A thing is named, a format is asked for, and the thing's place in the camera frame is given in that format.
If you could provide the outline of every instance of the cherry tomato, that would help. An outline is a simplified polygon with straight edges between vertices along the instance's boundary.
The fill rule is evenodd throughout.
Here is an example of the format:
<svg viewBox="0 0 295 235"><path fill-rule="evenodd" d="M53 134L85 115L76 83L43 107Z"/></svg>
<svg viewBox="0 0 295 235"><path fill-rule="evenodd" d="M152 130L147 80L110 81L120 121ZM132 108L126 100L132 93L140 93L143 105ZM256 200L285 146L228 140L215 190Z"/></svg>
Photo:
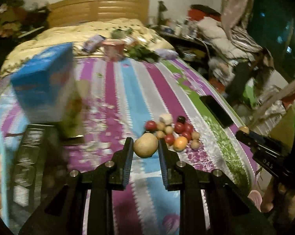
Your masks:
<svg viewBox="0 0 295 235"><path fill-rule="evenodd" d="M189 124L189 123L185 123L185 131L186 132L193 132L193 125Z"/></svg>
<svg viewBox="0 0 295 235"><path fill-rule="evenodd" d="M180 123L180 122L177 122L177 123L175 124L175 129L174 129L174 131L175 131L176 133L178 133L178 134L181 134L182 132L184 132L184 131L185 131L185 126L184 126L184 124L182 124L182 123Z"/></svg>
<svg viewBox="0 0 295 235"><path fill-rule="evenodd" d="M192 140L192 136L190 134L190 132L186 132L184 131L181 136L185 137L188 141Z"/></svg>
<svg viewBox="0 0 295 235"><path fill-rule="evenodd" d="M167 134L164 139L169 146L175 142L175 137L172 134Z"/></svg>
<svg viewBox="0 0 295 235"><path fill-rule="evenodd" d="M147 131L156 131L157 130L157 124L153 120L149 120L145 123L145 129Z"/></svg>

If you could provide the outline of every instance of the striped bedsheet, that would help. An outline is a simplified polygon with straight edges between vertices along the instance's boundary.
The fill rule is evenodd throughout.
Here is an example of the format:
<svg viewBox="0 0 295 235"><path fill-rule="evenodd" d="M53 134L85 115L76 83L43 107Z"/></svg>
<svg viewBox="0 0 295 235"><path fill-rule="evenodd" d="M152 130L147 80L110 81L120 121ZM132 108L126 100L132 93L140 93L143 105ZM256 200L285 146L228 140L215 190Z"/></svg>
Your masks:
<svg viewBox="0 0 295 235"><path fill-rule="evenodd" d="M256 163L250 149L235 138L242 125L240 119L215 89L182 60L149 64L132 59L112 63L83 58L77 61L75 73L77 80L91 82L87 99L91 108L84 121L86 144L67 147L70 170L95 169L122 149L126 137L140 137L145 121L157 120L160 114L169 112L174 120L186 117L201 134L200 149L187 147L179 153L181 160L203 171L221 169L243 191L251 188ZM200 101L202 95L214 96L234 121L233 125L223 129ZM3 136L23 132L27 123L7 76L0 81ZM6 147L16 149L18 140L5 138ZM202 198L207 217L204 193ZM116 232L178 234L179 204L179 192L167 192L163 186L158 153L147 159L134 154L130 184L125 191L113 192ZM84 220L85 233L87 208Z"/></svg>

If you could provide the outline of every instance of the blanket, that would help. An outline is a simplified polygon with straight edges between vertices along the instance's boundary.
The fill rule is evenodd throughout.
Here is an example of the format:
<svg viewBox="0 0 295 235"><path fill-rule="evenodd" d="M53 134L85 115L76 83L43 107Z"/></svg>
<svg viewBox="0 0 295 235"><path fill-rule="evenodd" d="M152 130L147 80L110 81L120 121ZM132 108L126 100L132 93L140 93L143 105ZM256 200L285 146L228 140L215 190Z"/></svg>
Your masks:
<svg viewBox="0 0 295 235"><path fill-rule="evenodd" d="M26 41L15 47L6 57L1 67L0 77L17 71L24 62L49 46L72 42L73 51L77 54L83 43L90 37L100 34L110 38L113 30L129 28L133 29L131 35L142 40L142 44L152 51L160 48L173 49L171 44L159 37L154 30L143 26L138 19L119 18L108 22L87 22L78 26L53 27L36 36L34 40Z"/></svg>

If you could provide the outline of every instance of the potato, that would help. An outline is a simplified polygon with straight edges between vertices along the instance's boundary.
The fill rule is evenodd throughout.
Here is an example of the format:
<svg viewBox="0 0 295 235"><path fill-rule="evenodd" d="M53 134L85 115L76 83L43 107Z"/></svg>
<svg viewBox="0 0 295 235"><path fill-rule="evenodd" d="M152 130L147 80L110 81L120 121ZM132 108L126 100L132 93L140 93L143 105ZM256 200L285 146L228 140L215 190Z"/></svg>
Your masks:
<svg viewBox="0 0 295 235"><path fill-rule="evenodd" d="M201 137L201 134L198 132L194 131L191 133L192 139L199 139Z"/></svg>
<svg viewBox="0 0 295 235"><path fill-rule="evenodd" d="M192 140L190 147L193 150L197 150L200 147L200 141L198 139Z"/></svg>
<svg viewBox="0 0 295 235"><path fill-rule="evenodd" d="M151 157L157 148L158 140L156 136L148 132L138 138L133 145L134 153L141 158Z"/></svg>
<svg viewBox="0 0 295 235"><path fill-rule="evenodd" d="M157 130L158 131L164 131L166 125L163 122L158 122L157 123Z"/></svg>
<svg viewBox="0 0 295 235"><path fill-rule="evenodd" d="M162 131L156 132L156 138L158 138L158 139L164 138L165 136L166 136L166 134L163 133Z"/></svg>
<svg viewBox="0 0 295 235"><path fill-rule="evenodd" d="M172 134L174 131L174 128L172 126L166 126L165 133L166 134Z"/></svg>

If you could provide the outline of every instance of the smartphone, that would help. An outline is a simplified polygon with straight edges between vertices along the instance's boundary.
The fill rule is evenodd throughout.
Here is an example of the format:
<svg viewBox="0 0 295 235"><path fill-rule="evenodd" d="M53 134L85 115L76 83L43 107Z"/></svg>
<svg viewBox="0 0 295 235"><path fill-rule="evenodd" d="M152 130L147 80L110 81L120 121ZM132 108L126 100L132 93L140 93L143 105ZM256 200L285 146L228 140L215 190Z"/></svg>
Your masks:
<svg viewBox="0 0 295 235"><path fill-rule="evenodd" d="M233 120L222 108L222 106L215 100L213 96L200 96L200 100L212 113L222 128L227 128L233 124Z"/></svg>

